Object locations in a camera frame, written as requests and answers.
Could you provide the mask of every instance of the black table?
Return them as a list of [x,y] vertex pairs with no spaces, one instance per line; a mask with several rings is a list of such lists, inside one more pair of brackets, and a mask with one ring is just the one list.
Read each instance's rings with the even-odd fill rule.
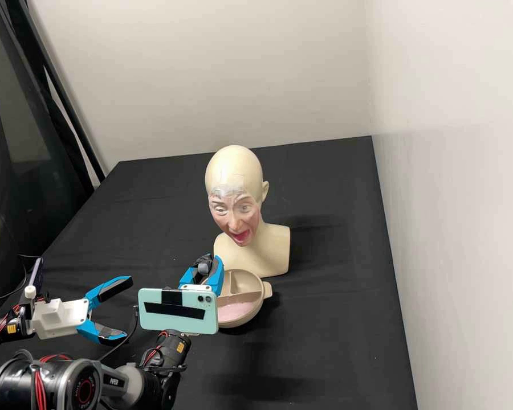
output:
[[[370,137],[255,149],[270,181],[264,220],[291,227],[290,271],[236,329],[193,338],[175,409],[415,409],[401,310]],[[203,176],[210,154],[118,164],[44,254],[44,286],[78,299],[118,275],[135,286],[94,312],[128,330],[141,287],[176,286],[219,233]],[[8,300],[9,305],[16,298]],[[139,329],[105,362],[135,361]],[[79,335],[0,346],[97,358]]]

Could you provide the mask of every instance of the white wall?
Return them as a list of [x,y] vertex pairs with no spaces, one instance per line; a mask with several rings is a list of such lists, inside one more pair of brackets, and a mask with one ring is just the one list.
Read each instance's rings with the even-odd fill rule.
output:
[[28,3],[106,171],[369,124],[364,0]]
[[513,1],[369,1],[373,137],[421,410],[513,410]]

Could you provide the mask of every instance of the pink food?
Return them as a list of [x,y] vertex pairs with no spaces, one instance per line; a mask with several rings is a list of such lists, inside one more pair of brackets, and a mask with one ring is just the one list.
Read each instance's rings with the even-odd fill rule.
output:
[[255,302],[238,302],[218,308],[218,321],[229,322],[239,319],[252,311],[255,307]]

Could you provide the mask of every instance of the mannequin nose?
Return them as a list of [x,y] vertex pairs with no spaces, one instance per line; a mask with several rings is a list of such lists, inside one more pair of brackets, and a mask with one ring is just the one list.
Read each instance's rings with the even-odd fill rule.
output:
[[234,231],[234,232],[237,232],[237,233],[240,233],[239,229],[241,228],[241,225],[242,225],[241,219],[240,218],[236,218],[235,216],[232,216],[230,218],[230,220],[228,221],[228,228],[231,231]]

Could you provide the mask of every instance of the mannequin ear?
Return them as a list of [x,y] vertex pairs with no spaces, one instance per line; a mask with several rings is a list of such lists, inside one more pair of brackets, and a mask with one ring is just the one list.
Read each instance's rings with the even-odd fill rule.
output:
[[270,183],[268,181],[264,181],[262,183],[262,202],[264,202],[268,195],[268,189],[270,189]]

